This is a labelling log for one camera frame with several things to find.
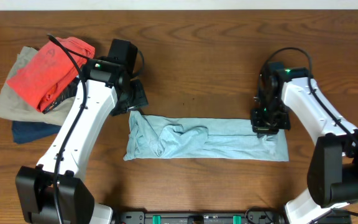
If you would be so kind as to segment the light blue t-shirt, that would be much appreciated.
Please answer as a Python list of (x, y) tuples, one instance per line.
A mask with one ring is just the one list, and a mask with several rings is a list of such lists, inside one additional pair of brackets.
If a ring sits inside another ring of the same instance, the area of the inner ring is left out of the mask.
[(124, 160), (223, 158), (287, 162), (284, 131), (253, 132), (248, 119), (167, 118), (130, 113)]

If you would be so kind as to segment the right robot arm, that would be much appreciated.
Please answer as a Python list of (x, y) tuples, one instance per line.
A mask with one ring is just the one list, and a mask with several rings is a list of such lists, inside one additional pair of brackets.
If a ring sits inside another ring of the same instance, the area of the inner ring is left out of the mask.
[(285, 205), (285, 223), (318, 223), (352, 213), (358, 202), (358, 128), (344, 119), (319, 90), (307, 68), (265, 65), (260, 71), (259, 105), (251, 111), (253, 132), (278, 134), (290, 129), (293, 111), (313, 140), (307, 188)]

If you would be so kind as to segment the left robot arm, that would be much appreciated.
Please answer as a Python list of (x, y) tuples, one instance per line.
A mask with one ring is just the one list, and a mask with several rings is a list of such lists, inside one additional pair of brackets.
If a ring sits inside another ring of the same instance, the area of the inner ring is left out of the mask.
[(71, 110), (35, 167), (23, 166), (16, 189), (27, 223), (111, 223), (113, 209), (85, 185), (94, 144), (105, 120), (147, 104), (134, 63), (101, 58), (82, 66)]

